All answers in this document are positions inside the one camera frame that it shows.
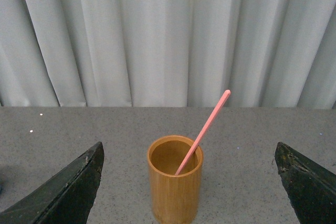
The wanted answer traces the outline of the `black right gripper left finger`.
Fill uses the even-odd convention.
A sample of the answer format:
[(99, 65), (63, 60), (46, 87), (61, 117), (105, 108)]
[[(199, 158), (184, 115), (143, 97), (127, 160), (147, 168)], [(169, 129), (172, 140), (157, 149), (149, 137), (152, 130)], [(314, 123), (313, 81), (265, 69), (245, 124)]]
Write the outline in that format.
[(31, 194), (1, 212), (1, 223), (86, 223), (101, 181), (97, 142)]

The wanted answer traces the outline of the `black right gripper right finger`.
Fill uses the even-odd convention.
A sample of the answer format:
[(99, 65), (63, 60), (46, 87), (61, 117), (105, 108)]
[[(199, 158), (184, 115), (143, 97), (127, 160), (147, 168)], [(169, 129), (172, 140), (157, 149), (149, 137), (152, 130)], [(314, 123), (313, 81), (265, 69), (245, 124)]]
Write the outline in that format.
[(335, 174), (279, 142), (275, 161), (300, 223), (335, 223)]

